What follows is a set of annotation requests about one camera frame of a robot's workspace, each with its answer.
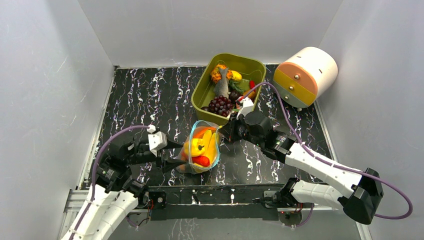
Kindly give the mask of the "yellow banana toy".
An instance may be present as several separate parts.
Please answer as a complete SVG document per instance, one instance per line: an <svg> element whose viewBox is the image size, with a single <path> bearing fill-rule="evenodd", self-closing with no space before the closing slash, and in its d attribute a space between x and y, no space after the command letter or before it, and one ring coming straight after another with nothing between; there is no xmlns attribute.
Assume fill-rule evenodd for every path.
<svg viewBox="0 0 424 240"><path fill-rule="evenodd" d="M197 130L193 138L203 139L205 143L205 153L202 156L206 156L210 159L209 167L202 167L192 162L191 157L191 167L196 174L200 174L206 171L209 171L217 162L218 159L218 149L217 141L219 140L217 133L212 127L203 127L200 130Z"/></svg>

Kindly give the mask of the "yellow bell pepper toy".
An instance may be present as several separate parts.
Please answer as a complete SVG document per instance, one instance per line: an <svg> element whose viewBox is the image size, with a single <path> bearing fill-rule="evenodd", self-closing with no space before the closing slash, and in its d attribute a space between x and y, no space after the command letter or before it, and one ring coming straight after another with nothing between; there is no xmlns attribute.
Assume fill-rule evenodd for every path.
<svg viewBox="0 0 424 240"><path fill-rule="evenodd" d="M205 141L202 138L193 138L183 145L183 153L187 157L202 156L205 153Z"/></svg>

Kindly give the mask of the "red chili toy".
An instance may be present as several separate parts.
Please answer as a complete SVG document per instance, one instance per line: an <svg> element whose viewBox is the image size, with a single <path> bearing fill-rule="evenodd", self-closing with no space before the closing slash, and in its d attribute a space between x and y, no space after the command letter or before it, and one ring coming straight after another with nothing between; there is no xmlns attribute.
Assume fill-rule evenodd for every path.
<svg viewBox="0 0 424 240"><path fill-rule="evenodd" d="M195 156L191 158L192 163L201 167L209 167L211 162L210 159L207 156L204 155L200 155L200 156Z"/></svg>

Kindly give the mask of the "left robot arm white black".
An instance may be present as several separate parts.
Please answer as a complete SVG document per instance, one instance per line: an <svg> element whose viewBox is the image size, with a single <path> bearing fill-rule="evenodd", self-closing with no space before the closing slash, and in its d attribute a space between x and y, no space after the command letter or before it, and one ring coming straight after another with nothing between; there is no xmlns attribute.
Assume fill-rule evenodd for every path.
<svg viewBox="0 0 424 240"><path fill-rule="evenodd" d="M148 134L141 141L108 144L108 152L100 154L99 161L93 165L91 186L80 211L61 238L107 240L123 220L130 220L134 209L147 211L143 219L146 223L154 208L165 207L166 194L133 178L131 167L155 163L163 173L169 172L182 161L170 158L166 150L182 147L182 143L170 140L160 131Z"/></svg>

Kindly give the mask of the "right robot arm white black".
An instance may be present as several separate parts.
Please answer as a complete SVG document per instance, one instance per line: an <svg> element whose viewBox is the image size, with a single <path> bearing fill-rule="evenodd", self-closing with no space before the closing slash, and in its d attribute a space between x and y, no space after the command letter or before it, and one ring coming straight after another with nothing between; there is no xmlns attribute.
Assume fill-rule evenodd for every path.
<svg viewBox="0 0 424 240"><path fill-rule="evenodd" d="M320 155L298 143L292 136L275 130L271 120L260 112L233 113L219 128L229 142L245 140L260 148L272 160L303 170L322 180L310 183L291 178L274 195L263 198L271 208L295 207L300 203L318 204L343 212L352 220L369 225L376 215L384 192L377 171L355 170Z"/></svg>

